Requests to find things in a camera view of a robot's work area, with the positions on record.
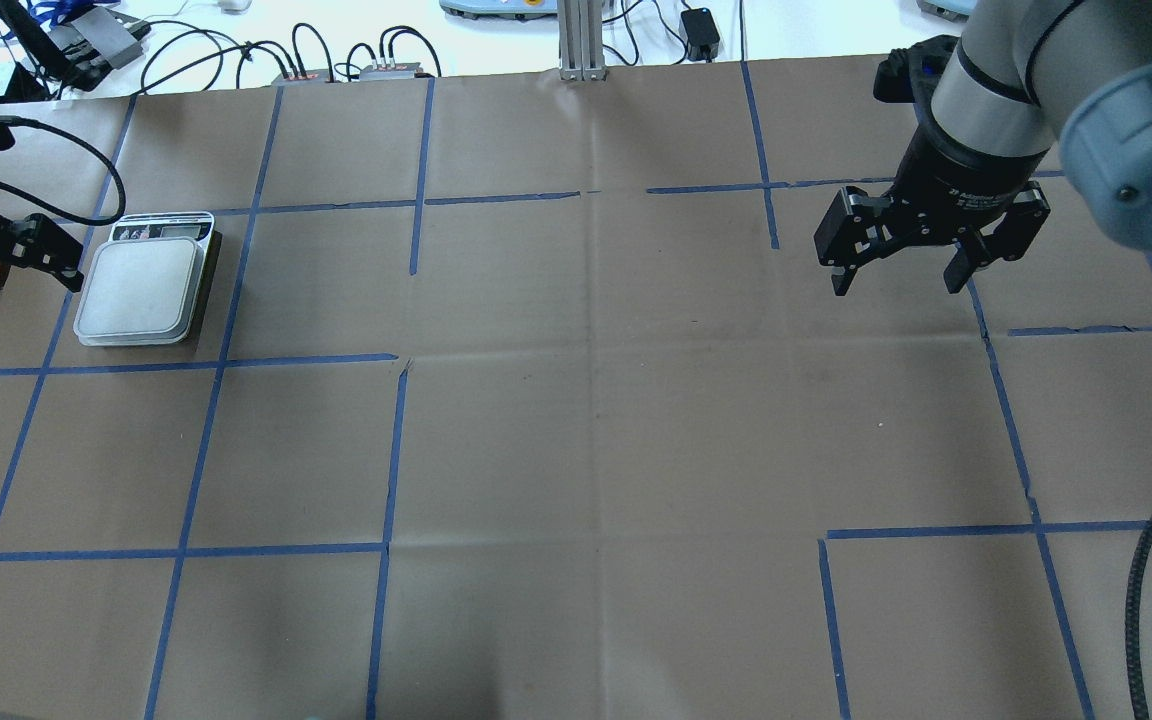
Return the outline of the silver digital kitchen scale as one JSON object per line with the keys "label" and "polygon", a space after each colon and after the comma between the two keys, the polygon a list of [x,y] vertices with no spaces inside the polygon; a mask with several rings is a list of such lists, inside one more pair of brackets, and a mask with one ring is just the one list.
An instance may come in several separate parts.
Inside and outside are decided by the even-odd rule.
{"label": "silver digital kitchen scale", "polygon": [[123,217],[93,251],[74,336],[105,348],[185,342],[205,314],[221,240],[210,211]]}

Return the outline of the black power adapter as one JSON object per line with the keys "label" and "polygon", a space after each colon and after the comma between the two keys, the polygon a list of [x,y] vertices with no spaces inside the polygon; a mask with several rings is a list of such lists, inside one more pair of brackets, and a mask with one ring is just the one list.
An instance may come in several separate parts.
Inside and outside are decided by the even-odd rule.
{"label": "black power adapter", "polygon": [[707,6],[687,6],[679,15],[681,40],[684,41],[685,61],[717,60],[721,50],[721,32],[717,18]]}

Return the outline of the red usb hub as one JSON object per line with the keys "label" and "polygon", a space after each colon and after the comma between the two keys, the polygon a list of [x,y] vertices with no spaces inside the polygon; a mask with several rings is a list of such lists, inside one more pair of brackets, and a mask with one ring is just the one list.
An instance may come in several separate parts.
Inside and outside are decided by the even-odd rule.
{"label": "red usb hub", "polygon": [[276,76],[270,82],[270,86],[285,86],[285,85],[325,85],[325,83],[333,82],[334,79],[329,77],[329,73],[326,69],[308,69],[305,73],[291,71],[287,77]]}

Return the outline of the brown paper table cover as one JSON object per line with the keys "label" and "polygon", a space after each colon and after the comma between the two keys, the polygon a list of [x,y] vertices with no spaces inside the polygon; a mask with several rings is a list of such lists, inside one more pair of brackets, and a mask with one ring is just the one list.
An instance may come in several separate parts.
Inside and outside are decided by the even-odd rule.
{"label": "brown paper table cover", "polygon": [[1124,719],[1152,258],[812,233],[914,131],[841,56],[24,106],[209,210],[204,324],[0,293],[0,712]]}

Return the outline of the grey usb hub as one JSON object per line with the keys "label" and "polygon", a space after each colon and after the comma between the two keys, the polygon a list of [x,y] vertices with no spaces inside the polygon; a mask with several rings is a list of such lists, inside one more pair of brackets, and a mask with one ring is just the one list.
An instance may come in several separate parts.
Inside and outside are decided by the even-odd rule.
{"label": "grey usb hub", "polygon": [[381,81],[381,79],[420,79],[429,78],[430,74],[419,63],[380,63],[366,65],[355,74],[355,81]]}

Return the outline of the aluminium profile post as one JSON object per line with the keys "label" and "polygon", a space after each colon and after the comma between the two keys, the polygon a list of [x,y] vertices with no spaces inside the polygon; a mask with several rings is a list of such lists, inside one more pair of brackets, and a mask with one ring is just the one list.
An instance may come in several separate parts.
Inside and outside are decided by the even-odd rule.
{"label": "aluminium profile post", "polygon": [[607,76],[602,8],[602,1],[558,1],[558,71],[563,81],[602,81]]}

